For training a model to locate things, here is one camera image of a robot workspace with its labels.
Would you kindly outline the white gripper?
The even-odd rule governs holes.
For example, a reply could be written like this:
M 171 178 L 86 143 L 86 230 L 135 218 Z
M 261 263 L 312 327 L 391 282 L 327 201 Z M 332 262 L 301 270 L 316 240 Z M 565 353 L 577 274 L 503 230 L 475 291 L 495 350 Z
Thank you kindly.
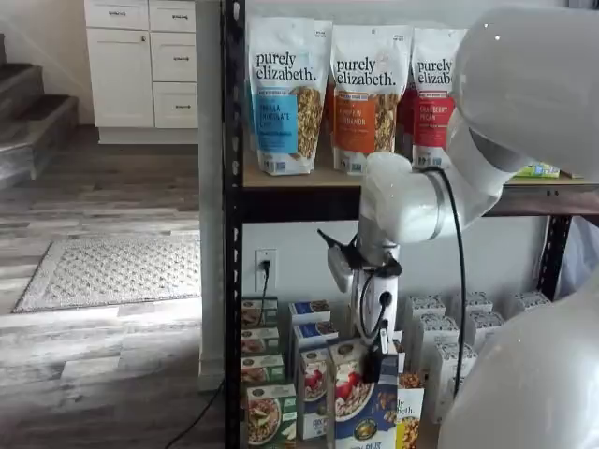
M 363 359 L 365 383 L 378 383 L 388 355 L 388 339 L 396 330 L 399 277 L 381 278 L 371 271 L 358 270 L 352 283 L 353 324 L 363 340 L 373 340 Z

